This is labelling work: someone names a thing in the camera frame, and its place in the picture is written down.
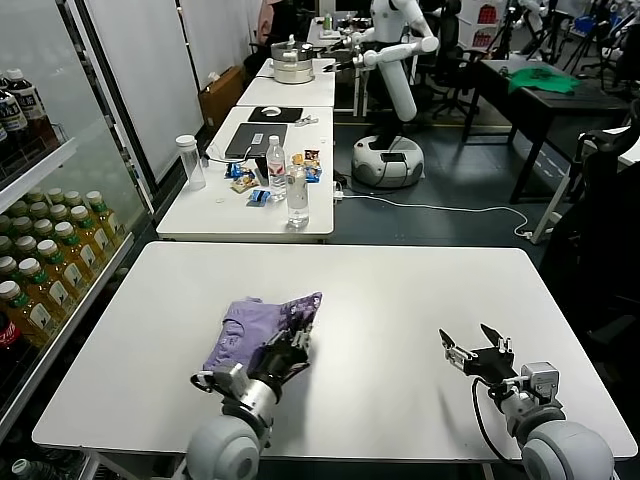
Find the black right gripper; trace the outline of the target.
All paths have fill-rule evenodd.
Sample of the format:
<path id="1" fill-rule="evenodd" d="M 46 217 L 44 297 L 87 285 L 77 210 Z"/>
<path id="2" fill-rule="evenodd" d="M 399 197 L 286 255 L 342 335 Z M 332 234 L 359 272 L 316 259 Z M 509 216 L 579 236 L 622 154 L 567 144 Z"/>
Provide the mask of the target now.
<path id="1" fill-rule="evenodd" d="M 512 339 L 504 337 L 486 324 L 481 324 L 480 327 L 494 347 L 471 352 L 457 345 L 443 329 L 439 329 L 445 359 L 449 363 L 464 363 L 463 373 L 466 376 L 480 377 L 486 383 L 501 383 L 505 379 L 513 378 L 514 354 L 509 352 L 512 350 Z"/>

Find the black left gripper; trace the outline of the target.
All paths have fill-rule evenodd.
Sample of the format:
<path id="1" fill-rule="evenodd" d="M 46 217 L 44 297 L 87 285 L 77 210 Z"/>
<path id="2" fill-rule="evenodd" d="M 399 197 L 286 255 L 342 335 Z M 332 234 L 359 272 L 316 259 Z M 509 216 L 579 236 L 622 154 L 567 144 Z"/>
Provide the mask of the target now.
<path id="1" fill-rule="evenodd" d="M 264 383 L 286 383 L 309 367 L 308 350 L 311 327 L 300 330 L 283 329 L 260 347 L 249 365 L 249 378 Z"/>

